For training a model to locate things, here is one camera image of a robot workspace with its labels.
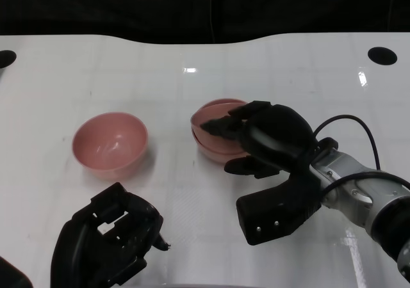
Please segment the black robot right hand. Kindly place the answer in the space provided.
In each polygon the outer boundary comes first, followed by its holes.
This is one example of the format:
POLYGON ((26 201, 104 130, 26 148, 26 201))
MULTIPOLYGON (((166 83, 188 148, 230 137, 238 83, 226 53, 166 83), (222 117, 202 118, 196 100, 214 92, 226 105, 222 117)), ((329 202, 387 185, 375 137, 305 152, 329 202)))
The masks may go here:
POLYGON ((308 158, 318 143, 311 126, 292 108, 259 100, 231 109, 223 117, 207 118, 200 127, 212 136, 239 143, 248 153, 226 162, 225 172, 256 179, 281 170, 307 172, 308 158))

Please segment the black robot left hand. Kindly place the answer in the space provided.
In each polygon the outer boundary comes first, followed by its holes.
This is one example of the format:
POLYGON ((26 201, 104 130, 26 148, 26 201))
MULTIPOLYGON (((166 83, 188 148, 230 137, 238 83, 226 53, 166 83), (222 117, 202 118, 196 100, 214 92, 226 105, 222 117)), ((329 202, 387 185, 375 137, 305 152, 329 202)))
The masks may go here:
POLYGON ((145 254, 170 245, 160 234, 163 217, 116 182, 64 224, 51 262, 51 287, 112 287, 141 272, 145 254))

